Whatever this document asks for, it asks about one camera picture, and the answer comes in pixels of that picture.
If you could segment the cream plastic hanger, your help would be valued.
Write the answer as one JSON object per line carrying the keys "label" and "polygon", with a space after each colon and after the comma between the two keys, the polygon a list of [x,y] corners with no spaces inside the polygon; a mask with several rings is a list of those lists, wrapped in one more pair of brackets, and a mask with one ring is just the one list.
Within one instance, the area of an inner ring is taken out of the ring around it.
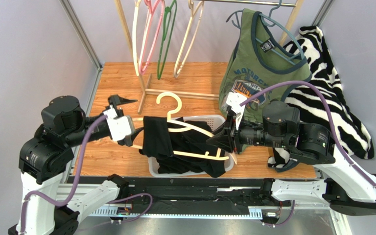
{"label": "cream plastic hanger", "polygon": [[147,27],[147,6],[143,0],[135,1],[132,25],[132,56],[136,76],[141,75],[141,65],[145,54],[145,30]]}

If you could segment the light wooden hanger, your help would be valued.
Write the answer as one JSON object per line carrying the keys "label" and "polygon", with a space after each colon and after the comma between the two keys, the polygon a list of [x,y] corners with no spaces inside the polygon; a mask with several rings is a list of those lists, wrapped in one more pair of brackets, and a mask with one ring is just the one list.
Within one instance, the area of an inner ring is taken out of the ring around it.
{"label": "light wooden hanger", "polygon": [[[163,92],[163,93],[160,93],[157,96],[156,103],[159,104],[161,102],[161,99],[163,97],[165,97],[165,96],[172,97],[172,98],[174,98],[177,101],[177,108],[175,108],[174,110],[170,110],[170,111],[167,112],[166,121],[168,123],[177,124],[179,126],[182,126],[182,128],[168,128],[169,132],[171,132],[171,133],[181,133],[181,132],[186,132],[186,131],[194,130],[194,131],[197,131],[197,132],[199,132],[199,133],[201,133],[201,134],[203,134],[205,136],[208,136],[208,137],[213,137],[214,136],[214,134],[212,134],[211,132],[209,132],[209,131],[207,131],[205,129],[202,129],[200,127],[194,126],[194,125],[189,124],[189,123],[185,123],[185,122],[182,122],[182,121],[177,121],[177,120],[172,119],[171,116],[173,114],[178,113],[181,110],[181,108],[182,108],[182,100],[175,93],[172,93],[172,92]],[[228,160],[231,157],[233,159],[234,163],[237,164],[237,156],[236,156],[236,154],[229,153],[228,150],[226,150],[226,152],[229,154],[229,156],[228,157],[220,157],[221,151],[222,151],[222,149],[218,148],[217,152],[216,152],[216,156],[210,155],[210,153],[208,151],[206,151],[206,153],[202,154],[202,155],[201,154],[195,154],[195,153],[189,153],[189,152],[181,152],[181,151],[174,151],[174,153],[176,155],[182,155],[182,156],[186,156],[186,157],[194,157],[194,158],[216,160],[216,161],[225,161],[225,160]]]}

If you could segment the green plastic hanger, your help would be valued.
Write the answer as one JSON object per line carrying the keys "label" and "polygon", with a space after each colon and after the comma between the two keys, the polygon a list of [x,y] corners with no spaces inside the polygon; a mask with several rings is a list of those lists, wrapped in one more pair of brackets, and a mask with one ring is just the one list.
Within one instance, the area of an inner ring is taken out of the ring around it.
{"label": "green plastic hanger", "polygon": [[178,10],[177,0],[173,0],[169,6],[164,9],[162,38],[159,50],[158,64],[157,64],[157,79],[160,80],[165,68],[165,63],[170,47],[171,37],[173,34],[176,14]]}

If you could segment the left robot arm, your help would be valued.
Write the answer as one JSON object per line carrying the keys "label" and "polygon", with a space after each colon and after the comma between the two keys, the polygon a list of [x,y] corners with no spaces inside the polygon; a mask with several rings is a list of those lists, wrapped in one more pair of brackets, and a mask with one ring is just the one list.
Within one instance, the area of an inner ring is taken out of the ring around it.
{"label": "left robot arm", "polygon": [[128,181],[116,174],[75,198],[79,172],[66,199],[56,200],[67,164],[74,159],[74,147],[85,149],[89,142],[105,137],[122,144],[130,142],[136,130],[131,117],[121,108],[130,102],[112,95],[100,115],[87,117],[79,100],[65,95],[53,99],[42,110],[42,124],[20,150],[22,208],[19,222],[8,230],[10,235],[72,235],[86,217],[103,205],[130,200]]}

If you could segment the black tank top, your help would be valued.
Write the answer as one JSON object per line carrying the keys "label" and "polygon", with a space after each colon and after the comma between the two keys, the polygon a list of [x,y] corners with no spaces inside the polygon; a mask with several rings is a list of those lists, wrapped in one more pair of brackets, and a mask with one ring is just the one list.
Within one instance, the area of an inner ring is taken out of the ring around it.
{"label": "black tank top", "polygon": [[188,171],[199,173],[203,172],[203,168],[209,164],[205,159],[182,156],[174,156],[165,159],[156,158],[156,161],[159,164],[158,172],[160,174],[183,174]]}

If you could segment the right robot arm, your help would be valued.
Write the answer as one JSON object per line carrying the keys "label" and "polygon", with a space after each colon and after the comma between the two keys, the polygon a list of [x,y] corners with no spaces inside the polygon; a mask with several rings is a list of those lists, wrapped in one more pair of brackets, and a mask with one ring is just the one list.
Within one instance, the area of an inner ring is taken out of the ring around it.
{"label": "right robot arm", "polygon": [[301,122],[295,107],[271,102],[263,108],[261,123],[243,121],[239,126],[229,112],[206,143],[228,153],[238,153],[244,145],[282,148],[292,159],[327,174],[326,179],[313,181],[264,179],[261,198],[328,204],[350,216],[376,215],[376,174],[359,173],[345,160],[330,131],[316,123]]}

